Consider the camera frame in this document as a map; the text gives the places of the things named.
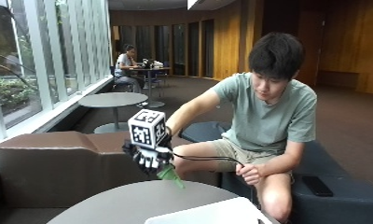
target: black phone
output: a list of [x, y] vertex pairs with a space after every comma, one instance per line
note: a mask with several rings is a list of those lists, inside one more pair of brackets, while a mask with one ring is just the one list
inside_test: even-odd
[[333, 191], [327, 186], [321, 178], [316, 175], [304, 175], [303, 181], [308, 185], [312, 193], [320, 197], [333, 197]]

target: woman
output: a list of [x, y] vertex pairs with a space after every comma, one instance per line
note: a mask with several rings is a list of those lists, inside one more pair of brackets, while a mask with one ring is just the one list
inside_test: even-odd
[[144, 87], [146, 81], [140, 77], [131, 76], [131, 69], [138, 68], [138, 63], [134, 60], [136, 54], [136, 48], [132, 45], [124, 45], [124, 53], [120, 55], [116, 61], [115, 67], [115, 84], [127, 82], [134, 84], [134, 92], [140, 93]]

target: gray table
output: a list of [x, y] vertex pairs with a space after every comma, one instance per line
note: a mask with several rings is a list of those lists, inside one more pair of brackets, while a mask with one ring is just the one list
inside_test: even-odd
[[134, 71], [142, 71], [148, 73], [148, 105], [147, 107], [162, 107], [164, 106], [164, 102], [154, 101], [152, 100], [152, 72], [162, 71], [162, 70], [170, 70], [171, 67], [162, 67], [162, 68], [131, 68], [130, 70]]
[[134, 92], [108, 92], [87, 95], [79, 101], [81, 105], [87, 107], [114, 109], [114, 123], [108, 123], [98, 127], [95, 129], [95, 133], [115, 133], [119, 131], [128, 131], [127, 123], [120, 122], [119, 107], [140, 104], [147, 99], [147, 95]]
[[237, 197], [207, 184], [191, 181], [184, 181], [184, 184], [186, 189], [180, 189], [171, 180], [124, 185], [74, 205], [49, 224], [143, 224], [150, 217]]

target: green plants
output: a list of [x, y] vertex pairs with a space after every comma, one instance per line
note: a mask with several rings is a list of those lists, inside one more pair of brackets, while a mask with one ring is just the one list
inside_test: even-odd
[[37, 91], [29, 88], [19, 79], [6, 80], [0, 78], [0, 106], [3, 115], [26, 107], [34, 94], [37, 94]]

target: green t-shirt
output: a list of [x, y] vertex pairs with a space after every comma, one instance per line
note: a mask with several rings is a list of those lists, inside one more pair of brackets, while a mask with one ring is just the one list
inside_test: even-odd
[[275, 105], [256, 97], [252, 73], [226, 78], [212, 89], [222, 103], [233, 104], [233, 126], [223, 136], [241, 148], [280, 155], [288, 140], [315, 140], [317, 95], [307, 84], [292, 80]]

